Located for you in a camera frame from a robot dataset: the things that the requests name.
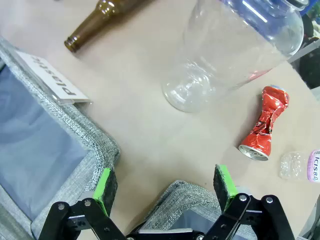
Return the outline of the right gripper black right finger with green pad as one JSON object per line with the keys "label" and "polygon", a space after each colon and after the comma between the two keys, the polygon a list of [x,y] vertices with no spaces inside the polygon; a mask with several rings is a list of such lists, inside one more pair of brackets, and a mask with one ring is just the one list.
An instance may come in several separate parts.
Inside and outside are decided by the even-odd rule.
{"label": "right gripper black right finger with green pad", "polygon": [[258,240],[293,240],[287,216],[275,195],[261,199],[238,192],[226,165],[217,164],[213,187],[221,215],[204,235],[206,240],[231,240],[240,226],[250,226]]}

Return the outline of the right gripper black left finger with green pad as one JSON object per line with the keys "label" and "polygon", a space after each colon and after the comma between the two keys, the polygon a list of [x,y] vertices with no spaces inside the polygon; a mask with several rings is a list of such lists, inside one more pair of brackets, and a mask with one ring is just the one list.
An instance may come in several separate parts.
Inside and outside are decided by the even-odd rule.
{"label": "right gripper black left finger with green pad", "polygon": [[76,240],[81,231],[92,230],[99,240],[124,240],[124,234],[110,218],[117,191],[113,169],[105,168],[96,188],[75,204],[57,201],[44,222],[40,240]]}

